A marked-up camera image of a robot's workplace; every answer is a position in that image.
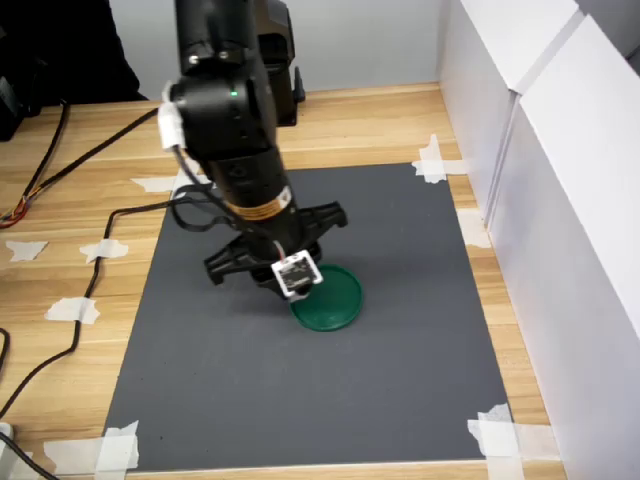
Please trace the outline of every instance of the wooden tabletop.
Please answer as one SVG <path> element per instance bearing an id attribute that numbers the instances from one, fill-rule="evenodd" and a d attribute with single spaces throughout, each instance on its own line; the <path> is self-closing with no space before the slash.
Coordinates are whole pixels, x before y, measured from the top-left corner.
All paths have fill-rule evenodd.
<path id="1" fill-rule="evenodd" d="M 57 172 L 154 106 L 148 102 L 73 106 L 48 173 Z M 10 142 L 0 144 L 0 210 L 13 206 L 22 194 L 59 115 L 59 108 L 44 109 L 40 116 L 26 119 Z M 311 93 L 301 106 L 299 125 L 280 129 L 278 140 L 286 167 L 302 169 L 412 162 L 433 133 L 445 160 L 460 159 L 440 90 L 429 84 Z M 176 172 L 176 162 L 162 151 L 156 122 L 151 120 L 45 192 L 17 226 L 0 231 L 0 325 L 12 335 L 0 405 L 34 366 L 70 345 L 73 324 L 46 321 L 44 314 L 59 299 L 84 294 L 93 265 L 85 263 L 79 248 L 101 240 L 114 209 L 168 198 L 168 193 L 145 193 L 130 179 Z M 450 176 L 449 185 L 456 208 L 476 207 L 466 176 Z M 83 327 L 77 351 L 43 370 L 3 419 L 16 428 L 18 443 L 51 470 L 54 465 L 44 456 L 43 442 L 102 434 L 163 216 L 157 211 L 117 220 L 114 234 L 129 245 L 129 253 L 104 264 L 94 294 L 99 319 Z M 49 245 L 32 262 L 9 263 L 7 240 Z M 473 246 L 467 251 L 514 420 L 547 425 L 495 254 Z M 528 479 L 565 478 L 560 462 L 527 463 L 525 473 Z M 484 461 L 468 461 L 128 477 L 475 480 L 486 479 L 487 470 Z"/>

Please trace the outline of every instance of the red wire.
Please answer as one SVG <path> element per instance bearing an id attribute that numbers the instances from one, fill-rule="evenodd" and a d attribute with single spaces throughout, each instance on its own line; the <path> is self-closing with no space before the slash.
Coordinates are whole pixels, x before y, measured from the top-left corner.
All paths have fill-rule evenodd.
<path id="1" fill-rule="evenodd" d="M 18 223 L 20 220 L 22 220 L 25 217 L 28 211 L 29 211 L 29 208 L 24 203 L 24 200 L 21 200 L 20 203 L 18 204 L 18 207 L 15 209 L 13 213 L 13 215 L 17 213 L 18 216 L 15 218 L 11 218 L 8 221 L 0 223 L 0 229 L 13 227 L 16 223 Z"/>

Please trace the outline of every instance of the green plastic lid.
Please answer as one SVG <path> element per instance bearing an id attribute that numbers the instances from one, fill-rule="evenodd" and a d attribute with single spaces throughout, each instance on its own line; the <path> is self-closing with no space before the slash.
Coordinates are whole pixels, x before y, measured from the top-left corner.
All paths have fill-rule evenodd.
<path id="1" fill-rule="evenodd" d="M 348 270 L 321 265 L 324 281 L 315 285 L 304 300 L 291 304 L 291 311 L 303 327 L 316 332 L 333 332 L 349 325 L 362 308 L 362 286 Z"/>

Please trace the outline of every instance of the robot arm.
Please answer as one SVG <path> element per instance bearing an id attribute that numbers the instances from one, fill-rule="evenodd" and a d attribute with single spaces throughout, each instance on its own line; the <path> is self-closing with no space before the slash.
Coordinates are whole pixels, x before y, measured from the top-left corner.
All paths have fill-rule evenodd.
<path id="1" fill-rule="evenodd" d="M 271 265 L 273 243 L 286 255 L 308 250 L 347 224 L 337 202 L 299 209 L 276 144 L 277 116 L 260 56 L 253 0 L 176 0 L 182 77 L 170 100 L 182 117 L 186 150 L 244 222 L 241 234 L 205 261 L 215 284 L 249 272 L 258 286 L 286 296 Z M 302 282 L 295 293 L 311 288 Z"/>

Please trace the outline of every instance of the gray wall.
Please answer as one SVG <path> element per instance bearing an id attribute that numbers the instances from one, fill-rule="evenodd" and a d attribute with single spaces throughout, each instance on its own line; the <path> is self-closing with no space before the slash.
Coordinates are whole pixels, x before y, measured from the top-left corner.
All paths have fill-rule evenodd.
<path id="1" fill-rule="evenodd" d="M 640 45 L 640 0 L 576 0 L 625 57 Z"/>
<path id="2" fill-rule="evenodd" d="M 179 75 L 174 0 L 110 0 L 141 92 Z M 307 90 L 437 80 L 442 0 L 285 0 Z"/>

